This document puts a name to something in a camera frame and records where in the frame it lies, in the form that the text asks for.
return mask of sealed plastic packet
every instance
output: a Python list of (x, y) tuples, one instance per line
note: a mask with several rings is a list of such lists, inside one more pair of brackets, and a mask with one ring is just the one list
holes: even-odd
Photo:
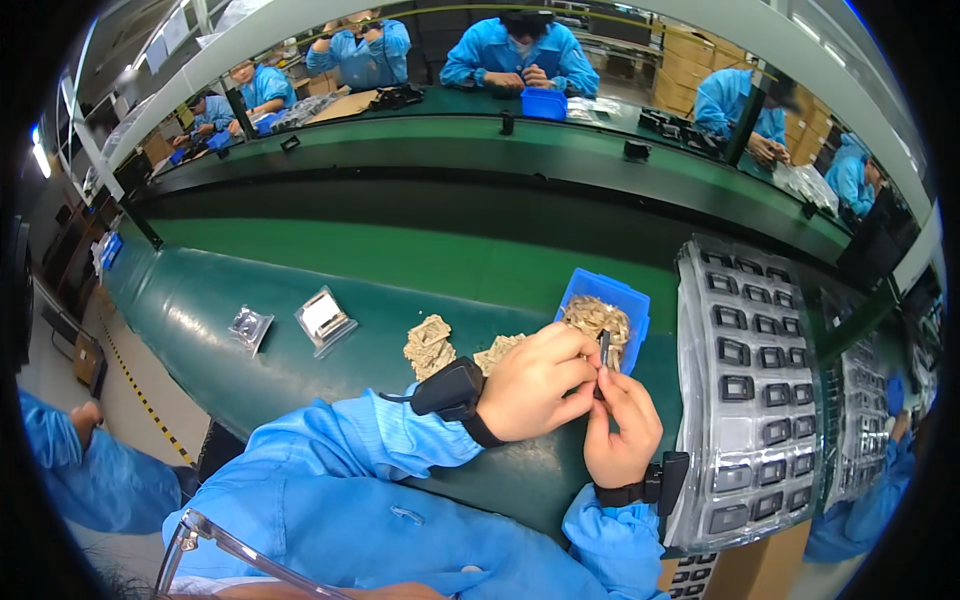
[(267, 328), (273, 321), (273, 315), (255, 313), (244, 304), (240, 307), (237, 316), (233, 318), (229, 331), (251, 351), (251, 358), (253, 358), (260, 349), (260, 343), (263, 342), (263, 336), (267, 334)]
[(334, 343), (358, 325), (340, 308), (326, 286), (298, 308), (294, 316), (316, 347), (314, 358), (325, 356)]

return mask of black wrist strap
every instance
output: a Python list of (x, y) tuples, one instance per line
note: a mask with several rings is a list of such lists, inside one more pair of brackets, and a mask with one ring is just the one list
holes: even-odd
[(461, 422), (473, 440), (483, 447), (496, 448), (504, 445), (504, 442), (498, 440), (497, 437), (491, 433), (490, 429), (487, 428), (487, 424), (480, 418), (480, 415), (474, 413), (472, 417)]

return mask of wrist-worn device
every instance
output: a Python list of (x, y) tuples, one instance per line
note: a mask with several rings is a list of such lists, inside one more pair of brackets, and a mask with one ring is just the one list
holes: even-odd
[(638, 501), (657, 503), (657, 515), (668, 516), (677, 504), (689, 466), (688, 453), (667, 450), (663, 452), (663, 465), (651, 463), (647, 466), (643, 481), (612, 489), (594, 484), (593, 490), (601, 507), (619, 508)]
[(483, 393), (487, 377), (466, 356), (461, 356), (446, 367), (427, 377), (411, 396), (387, 396), (391, 402), (410, 402), (410, 408), (418, 415), (437, 413), (443, 420), (458, 420), (467, 433), (485, 448), (503, 445), (487, 424), (477, 415), (477, 402)]

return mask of stacked cardboard boxes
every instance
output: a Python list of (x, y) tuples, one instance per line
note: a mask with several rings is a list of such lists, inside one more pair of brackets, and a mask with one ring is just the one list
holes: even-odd
[(786, 115), (786, 149), (795, 165), (815, 162), (824, 147), (833, 120), (830, 109), (802, 85), (795, 92), (800, 114)]
[(746, 57), (746, 52), (721, 37), (692, 27), (666, 25), (666, 30), (663, 64), (654, 84), (654, 106), (686, 117), (693, 113), (697, 86), (713, 71), (730, 66), (746, 68), (738, 62)]

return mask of left hand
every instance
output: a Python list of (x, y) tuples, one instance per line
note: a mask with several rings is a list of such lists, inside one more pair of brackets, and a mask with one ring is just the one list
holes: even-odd
[(520, 73), (523, 76), (523, 82), (530, 87), (539, 87), (549, 89), (553, 84), (546, 78), (546, 72), (535, 64), (531, 64)]
[(590, 410), (599, 367), (595, 340), (565, 324), (549, 324), (493, 367), (477, 414), (503, 442), (550, 433)]

